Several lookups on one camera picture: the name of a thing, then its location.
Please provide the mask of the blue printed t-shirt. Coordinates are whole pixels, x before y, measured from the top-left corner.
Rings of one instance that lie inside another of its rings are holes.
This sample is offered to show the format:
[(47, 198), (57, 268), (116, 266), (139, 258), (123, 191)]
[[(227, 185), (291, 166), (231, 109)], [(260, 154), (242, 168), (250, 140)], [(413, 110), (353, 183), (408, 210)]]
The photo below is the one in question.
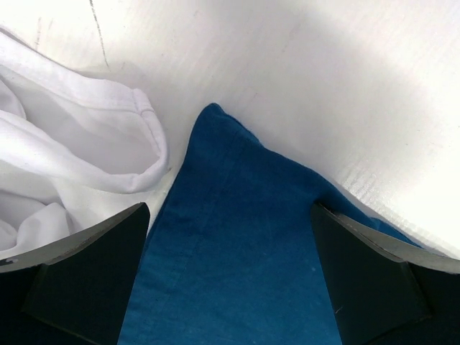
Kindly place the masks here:
[(339, 344), (311, 229), (324, 201), (385, 234), (330, 182), (212, 103), (148, 236), (120, 344)]

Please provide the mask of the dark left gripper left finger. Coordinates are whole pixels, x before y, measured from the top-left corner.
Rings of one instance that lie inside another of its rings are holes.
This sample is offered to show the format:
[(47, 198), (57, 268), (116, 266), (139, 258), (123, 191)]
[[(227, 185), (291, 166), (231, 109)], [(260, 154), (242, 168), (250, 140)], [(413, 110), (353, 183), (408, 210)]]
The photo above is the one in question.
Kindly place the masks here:
[(150, 223), (138, 203), (1, 260), (2, 344), (116, 344)]

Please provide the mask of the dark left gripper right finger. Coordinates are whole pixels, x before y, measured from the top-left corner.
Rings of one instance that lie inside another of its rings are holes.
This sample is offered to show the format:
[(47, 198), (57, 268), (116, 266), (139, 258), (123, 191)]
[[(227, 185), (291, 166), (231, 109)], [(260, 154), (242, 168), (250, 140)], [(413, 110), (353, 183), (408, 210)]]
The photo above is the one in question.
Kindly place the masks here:
[(458, 344), (459, 261), (321, 204), (310, 211), (343, 344)]

